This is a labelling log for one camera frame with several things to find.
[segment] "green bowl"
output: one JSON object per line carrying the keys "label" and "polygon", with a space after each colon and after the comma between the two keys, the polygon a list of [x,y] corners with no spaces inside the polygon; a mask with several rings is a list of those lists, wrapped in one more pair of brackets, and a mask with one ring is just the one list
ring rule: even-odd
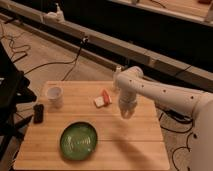
{"label": "green bowl", "polygon": [[84,160],[97,144],[97,132],[87,122],[76,122],[68,126],[61,135],[60,149],[69,160]]}

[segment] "white cup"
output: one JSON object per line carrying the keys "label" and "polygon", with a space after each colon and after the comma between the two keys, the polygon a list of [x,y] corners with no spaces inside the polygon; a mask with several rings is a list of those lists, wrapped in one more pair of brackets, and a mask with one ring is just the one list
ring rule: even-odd
{"label": "white cup", "polygon": [[61,87],[50,87],[46,91],[46,97],[55,108],[63,106],[63,89]]}

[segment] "electrical outlet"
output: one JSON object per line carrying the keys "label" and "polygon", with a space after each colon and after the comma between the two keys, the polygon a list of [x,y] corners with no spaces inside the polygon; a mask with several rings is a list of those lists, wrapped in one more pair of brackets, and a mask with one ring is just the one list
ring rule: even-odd
{"label": "electrical outlet", "polygon": [[86,41],[89,42],[90,41],[90,35],[88,33],[84,34],[83,41],[84,42],[86,42]]}

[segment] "floor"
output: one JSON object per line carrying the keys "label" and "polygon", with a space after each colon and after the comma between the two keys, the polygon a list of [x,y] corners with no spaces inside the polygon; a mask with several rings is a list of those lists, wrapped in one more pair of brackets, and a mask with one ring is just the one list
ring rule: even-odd
{"label": "floor", "polygon": [[[50,41],[47,41],[36,34],[29,32],[25,29],[25,26],[17,26],[14,24],[2,24],[4,32],[1,31],[1,35],[4,36],[18,36],[14,39],[15,46],[30,45],[30,50],[27,52],[27,56],[16,62],[16,66],[20,70],[25,72],[29,71],[31,68],[38,66],[43,63],[53,62],[53,61],[71,61],[76,57],[76,53],[64,49],[63,47],[56,45]],[[11,48],[9,48],[10,41],[7,39],[2,39],[2,42],[11,56]],[[19,48],[18,50],[26,50],[26,47]],[[21,54],[16,54],[13,60],[17,59]],[[49,65],[37,70],[32,71],[27,74],[26,77],[31,80],[30,89],[33,90],[37,96],[40,95],[41,88],[47,80],[61,80],[67,71],[72,67],[72,65]],[[79,57],[76,67],[67,77],[67,80],[112,80],[113,71],[97,64],[91,60],[88,60],[82,56]],[[33,104],[19,105],[19,114],[22,117],[32,113],[32,110],[27,110],[21,112],[22,109],[31,108]],[[158,109],[158,116],[160,117],[161,111]],[[181,125],[175,121],[163,115],[160,121],[161,125],[172,130],[186,130],[189,125]],[[176,134],[169,131],[162,130],[166,148],[168,151],[168,156],[171,162],[171,170],[175,171],[174,165],[172,163],[172,152],[180,147],[185,146],[187,134]],[[12,139],[9,144],[9,148],[3,160],[0,162],[0,170],[8,171],[13,163],[13,158],[18,151],[21,142],[16,139]],[[187,150],[179,150],[174,155],[175,163],[179,170],[187,171],[189,153]]]}

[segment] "cable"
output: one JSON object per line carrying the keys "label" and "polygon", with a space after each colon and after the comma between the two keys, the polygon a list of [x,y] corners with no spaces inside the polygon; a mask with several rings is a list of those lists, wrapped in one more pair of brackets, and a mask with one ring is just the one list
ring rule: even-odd
{"label": "cable", "polygon": [[180,171],[180,169],[178,169],[177,165],[175,164],[174,155],[175,155],[175,153],[176,153],[178,150],[180,150],[180,149],[187,149],[188,152],[190,152],[191,148],[189,147],[189,138],[190,138],[191,135],[194,135],[194,133],[191,132],[189,135],[187,135],[187,138],[186,138],[186,146],[178,147],[178,148],[176,148],[176,149],[172,152],[172,163],[173,163],[173,165],[174,165],[174,167],[175,167],[175,169],[176,169],[177,171]]}
{"label": "cable", "polygon": [[21,116],[18,112],[15,113],[17,116],[19,116],[21,119],[24,119],[23,116]]}
{"label": "cable", "polygon": [[192,128],[193,128],[193,126],[194,126],[194,124],[193,124],[193,119],[191,119],[190,121],[189,120],[187,120],[187,121],[179,121],[179,120],[177,120],[177,119],[175,119],[175,118],[173,118],[173,117],[171,117],[172,115],[169,115],[167,112],[165,112],[165,111],[162,111],[162,113],[161,113],[161,115],[160,115],[160,117],[159,117],[159,121],[161,121],[161,119],[162,119],[162,117],[163,117],[163,115],[164,114],[167,114],[167,116],[169,116],[171,119],[173,119],[173,120],[175,120],[176,122],[178,122],[178,123],[180,123],[180,124],[191,124],[191,126],[190,126],[190,128],[188,128],[187,130],[185,130],[185,131],[176,131],[176,130],[172,130],[172,129],[169,129],[169,128],[166,128],[166,127],[164,127],[164,126],[160,126],[162,129],[164,129],[164,130],[166,130],[166,131],[169,131],[169,132],[172,132],[172,133],[177,133],[177,134],[185,134],[185,133],[188,133],[188,132],[190,132],[191,130],[192,130]]}
{"label": "cable", "polygon": [[187,130],[185,131],[176,131],[176,130],[172,130],[172,129],[169,129],[169,128],[166,128],[166,127],[163,127],[162,125],[160,126],[162,129],[166,130],[166,131],[169,131],[169,132],[172,132],[172,133],[176,133],[176,134],[186,134],[188,132],[190,132],[193,128],[193,124],[191,124],[190,128],[188,128]]}
{"label": "cable", "polygon": [[190,150],[189,150],[188,147],[186,147],[186,146],[178,147],[178,148],[176,148],[176,149],[172,152],[172,163],[173,163],[173,165],[174,165],[174,167],[175,167],[175,169],[176,169],[177,171],[180,171],[180,170],[178,169],[177,165],[175,164],[174,155],[175,155],[175,153],[176,153],[178,150],[180,150],[180,149],[187,149],[188,152],[190,152]]}
{"label": "cable", "polygon": [[30,107],[30,108],[26,108],[26,109],[18,110],[18,112],[20,113],[20,112],[25,112],[25,111],[28,111],[28,110],[33,110],[33,108],[32,108],[32,107]]}
{"label": "cable", "polygon": [[170,111],[164,111],[160,108],[158,108],[159,110],[161,110],[164,114],[166,114],[167,116],[169,116],[171,119],[175,120],[176,122],[180,123],[180,124],[190,124],[193,122],[193,119],[185,116],[185,115],[181,115],[173,110]]}
{"label": "cable", "polygon": [[159,121],[161,121],[163,115],[164,115],[164,112],[162,112],[161,115],[160,115],[160,117],[158,118]]}
{"label": "cable", "polygon": [[186,67],[185,69],[178,71],[176,74],[173,75],[173,77],[176,78],[178,75],[180,75],[181,73],[187,71],[187,70],[188,70],[189,68],[191,68],[191,67],[192,67],[192,65],[189,65],[189,66]]}
{"label": "cable", "polygon": [[155,1],[155,0],[149,0],[149,1],[150,1],[150,2],[153,2],[153,3],[155,3],[155,4],[158,4],[158,5],[160,5],[162,8],[166,9],[166,6],[163,5],[162,3],[158,2],[158,1]]}
{"label": "cable", "polygon": [[10,47],[10,49],[12,51],[12,56],[11,56],[10,59],[12,60],[13,57],[15,55],[17,55],[17,54],[23,54],[22,56],[17,58],[15,61],[13,61],[13,63],[15,63],[15,62],[23,59],[24,57],[26,57],[27,56],[27,51],[29,51],[31,49],[31,46],[30,45],[15,46],[15,40],[20,38],[26,32],[22,32],[18,36],[5,35],[5,31],[4,31],[4,27],[3,27],[2,22],[0,22],[0,24],[1,24],[1,32],[2,32],[2,35],[0,37],[0,41],[2,41],[2,39],[9,40],[9,47]]}
{"label": "cable", "polygon": [[47,66],[47,65],[56,65],[56,64],[69,65],[69,64],[73,64],[73,63],[74,63],[74,66],[76,66],[76,62],[77,62],[78,57],[79,57],[79,55],[80,55],[80,52],[81,52],[81,50],[82,50],[82,48],[83,48],[83,45],[85,45],[85,44],[87,43],[87,41],[88,41],[88,39],[85,39],[85,38],[82,39],[82,41],[81,41],[81,43],[80,43],[80,48],[79,48],[79,50],[78,50],[78,53],[77,53],[75,59],[73,59],[72,61],[70,61],[70,62],[48,62],[48,63],[45,63],[45,64],[41,64],[41,65],[38,65],[38,66],[36,66],[36,67],[30,69],[29,71],[25,72],[24,75],[27,75],[27,74],[31,73],[32,71],[34,71],[34,70],[36,70],[36,69],[39,69],[39,68],[41,68],[41,67]]}

